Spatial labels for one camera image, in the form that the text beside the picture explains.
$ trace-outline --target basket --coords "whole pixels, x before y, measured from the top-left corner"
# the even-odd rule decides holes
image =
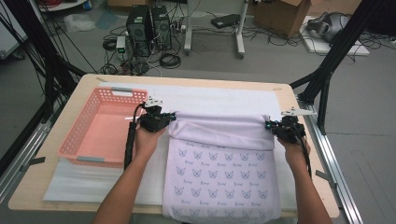
[[[58,155],[74,164],[123,167],[130,120],[148,92],[124,88],[95,88],[85,102]]]

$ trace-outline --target gray floor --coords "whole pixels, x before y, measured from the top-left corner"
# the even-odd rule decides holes
[[[76,12],[81,10],[75,8],[63,13]],[[86,13],[94,21],[99,21],[106,12],[96,8]],[[195,22],[210,27],[209,19],[204,17]],[[105,30],[95,29],[70,36],[97,69],[104,63],[103,36],[124,23],[124,17],[117,17]],[[247,26],[252,26],[251,18],[247,18]],[[72,63],[91,71],[64,35],[61,38]],[[252,40],[245,38],[246,56],[240,60],[235,54],[233,36],[194,33],[192,53],[190,56],[185,56],[182,51],[179,53],[182,63],[178,69],[160,68],[161,74],[151,69],[147,76],[291,83],[315,71],[323,60],[323,57],[307,53],[303,43],[297,47],[280,47],[269,44],[267,38],[267,35],[258,35]],[[356,62],[345,58],[335,71],[330,88],[326,131],[363,222],[394,223],[396,141],[393,127],[396,121],[393,115],[396,104],[393,98],[396,95],[396,51],[385,47],[369,50],[369,57],[357,57]],[[28,60],[0,62],[0,156],[42,102],[39,83]],[[41,223],[52,223],[54,220],[57,223],[61,223],[58,220],[85,223],[92,218],[92,213],[11,211],[7,208],[6,198],[0,206],[0,217],[4,223],[27,223],[32,219],[40,219]],[[347,222],[340,216],[334,223]]]

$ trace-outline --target towel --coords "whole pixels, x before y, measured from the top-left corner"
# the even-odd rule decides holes
[[[163,215],[177,221],[264,223],[280,217],[274,137],[263,115],[176,113]]]

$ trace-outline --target butterfly pattern fabric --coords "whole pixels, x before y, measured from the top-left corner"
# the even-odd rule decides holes
[[[240,142],[230,143],[234,140],[230,140],[230,136],[236,137],[232,133],[227,136],[219,130],[211,132],[208,129],[213,127],[201,128],[202,120],[186,124],[179,116],[169,126],[163,215],[196,224],[263,223],[278,218],[280,201],[274,148],[271,147],[274,137],[262,137],[265,132],[260,133],[257,139],[250,133],[246,134],[247,139],[240,142],[254,142],[253,148],[246,148]],[[188,128],[194,129],[191,138],[199,134],[205,138],[190,139],[185,135],[190,131]],[[256,148],[255,144],[262,139],[269,143]]]

